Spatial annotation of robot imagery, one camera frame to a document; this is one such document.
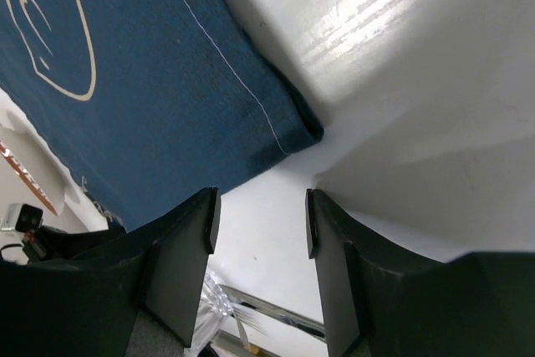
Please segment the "white surface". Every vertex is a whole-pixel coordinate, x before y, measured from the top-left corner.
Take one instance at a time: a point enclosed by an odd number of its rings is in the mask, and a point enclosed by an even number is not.
[[[43,152],[33,137],[24,131],[0,127],[0,139],[9,150],[10,158],[17,156],[17,162],[23,169],[31,172],[32,179],[38,183],[57,215],[65,206],[65,182],[56,165]]]
[[[55,217],[51,213],[45,211],[46,222],[52,226],[63,228],[68,232],[79,231],[79,223],[82,222],[90,231],[104,230],[108,228],[106,220],[97,212],[93,203],[87,198],[84,192],[76,186],[76,183],[70,176],[69,170],[61,164],[59,159],[52,153],[46,142],[38,135],[35,128],[27,119],[26,115],[20,110],[18,106],[9,98],[9,96],[0,89],[0,126],[27,131],[32,136],[34,143],[38,145],[44,155],[48,156],[51,161],[58,167],[58,173],[63,177],[65,187],[64,202],[66,207],[59,217]],[[19,159],[24,159],[25,156],[19,156]],[[28,202],[32,205],[40,205],[40,201],[32,192],[22,183],[18,177],[15,176],[13,169],[8,163],[0,158],[0,214],[3,214],[5,206],[12,202]],[[57,179],[56,171],[49,171],[50,178],[53,181]]]
[[[535,1],[227,1],[326,125],[223,197],[210,264],[230,284],[321,320],[311,186],[433,258],[535,248]],[[254,339],[283,357],[327,355],[265,325]]]

